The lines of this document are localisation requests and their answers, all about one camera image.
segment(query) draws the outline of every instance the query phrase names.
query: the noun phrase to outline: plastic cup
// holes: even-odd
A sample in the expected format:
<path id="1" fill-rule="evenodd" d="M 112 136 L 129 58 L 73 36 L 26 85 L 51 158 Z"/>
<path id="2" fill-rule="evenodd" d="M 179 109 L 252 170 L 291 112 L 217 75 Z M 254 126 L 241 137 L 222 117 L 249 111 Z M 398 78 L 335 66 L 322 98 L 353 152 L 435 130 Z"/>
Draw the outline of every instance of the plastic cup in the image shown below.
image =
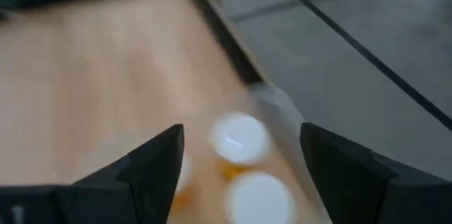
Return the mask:
<path id="1" fill-rule="evenodd" d="M 176 191 L 171 205 L 171 213 L 178 214 L 193 200 L 192 161 L 184 153 L 182 157 L 181 173 L 177 181 Z"/>
<path id="2" fill-rule="evenodd" d="M 270 134 L 265 125 L 249 114 L 234 112 L 219 118 L 213 126 L 213 145 L 225 179 L 255 170 L 270 151 Z"/>
<path id="3" fill-rule="evenodd" d="M 248 172 L 227 190 L 227 219 L 234 224 L 293 224 L 295 201 L 287 187 L 264 172 Z"/>

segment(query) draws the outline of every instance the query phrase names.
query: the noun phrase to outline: gray floor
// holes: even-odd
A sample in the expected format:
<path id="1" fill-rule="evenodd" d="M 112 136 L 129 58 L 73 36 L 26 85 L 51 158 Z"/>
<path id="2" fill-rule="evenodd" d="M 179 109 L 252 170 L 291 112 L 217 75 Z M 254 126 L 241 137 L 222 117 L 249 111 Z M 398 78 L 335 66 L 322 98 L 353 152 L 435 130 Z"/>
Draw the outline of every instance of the gray floor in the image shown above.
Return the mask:
<path id="1" fill-rule="evenodd" d="M 228 11 L 233 1 L 220 3 Z M 247 2 L 249 11 L 262 5 L 240 0 Z M 452 133 L 310 10 L 293 0 L 271 0 L 267 5 L 287 3 L 291 6 L 235 23 L 264 71 L 292 97 L 304 118 L 390 158 L 452 180 Z M 449 113 L 452 62 L 447 52 L 451 50 L 448 25 L 452 20 L 444 22 L 447 11 L 442 11 L 447 5 L 417 0 L 315 3 Z M 427 26 L 416 36 L 422 25 Z"/>

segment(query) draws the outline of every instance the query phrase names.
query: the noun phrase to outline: wooden tray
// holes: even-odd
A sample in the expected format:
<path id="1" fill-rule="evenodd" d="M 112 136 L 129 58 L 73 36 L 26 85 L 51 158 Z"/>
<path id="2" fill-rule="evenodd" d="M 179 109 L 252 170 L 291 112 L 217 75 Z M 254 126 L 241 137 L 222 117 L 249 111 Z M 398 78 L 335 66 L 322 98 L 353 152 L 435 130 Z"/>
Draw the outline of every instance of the wooden tray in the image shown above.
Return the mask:
<path id="1" fill-rule="evenodd" d="M 0 45 L 0 184 L 70 184 L 182 123 L 194 156 L 196 203 L 169 222 L 226 223 L 227 185 L 209 161 L 211 119 L 200 114 L 262 79 L 209 0 L 39 8 L 1 22 Z M 83 161 L 118 140 L 119 155 L 100 155 L 84 169 Z M 300 223 L 318 222 L 317 199 L 278 148 L 262 169 L 291 189 Z"/>

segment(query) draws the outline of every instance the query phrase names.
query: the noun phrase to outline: white lid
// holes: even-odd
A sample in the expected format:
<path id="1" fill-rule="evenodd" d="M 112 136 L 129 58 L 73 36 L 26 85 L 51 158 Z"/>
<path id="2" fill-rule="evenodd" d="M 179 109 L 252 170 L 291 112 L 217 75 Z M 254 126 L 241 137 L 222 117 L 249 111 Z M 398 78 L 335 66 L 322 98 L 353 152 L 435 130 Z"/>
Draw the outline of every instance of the white lid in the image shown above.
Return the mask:
<path id="1" fill-rule="evenodd" d="M 177 181 L 176 193 L 179 193 L 187 185 L 189 185 L 191 179 L 191 158 L 184 152 L 182 156 L 181 173 L 179 180 Z"/>
<path id="2" fill-rule="evenodd" d="M 233 163 L 254 164 L 270 149 L 270 136 L 262 122 L 248 114 L 232 113 L 213 127 L 217 153 Z"/>
<path id="3" fill-rule="evenodd" d="M 295 202 L 286 186 L 264 172 L 249 172 L 231 184 L 226 214 L 233 224 L 291 224 Z"/>

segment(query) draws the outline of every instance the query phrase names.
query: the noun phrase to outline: wooden surface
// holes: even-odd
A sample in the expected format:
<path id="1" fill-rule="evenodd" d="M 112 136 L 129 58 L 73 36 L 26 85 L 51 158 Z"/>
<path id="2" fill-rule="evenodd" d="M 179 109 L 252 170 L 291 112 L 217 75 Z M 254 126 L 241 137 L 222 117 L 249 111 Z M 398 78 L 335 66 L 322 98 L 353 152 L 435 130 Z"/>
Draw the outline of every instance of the wooden surface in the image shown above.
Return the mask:
<path id="1" fill-rule="evenodd" d="M 191 0 L 85 0 L 0 23 L 0 184 L 74 182 L 174 123 L 196 203 L 172 223 L 226 223 L 211 110 L 246 92 Z M 281 152 L 300 223 L 313 211 Z"/>

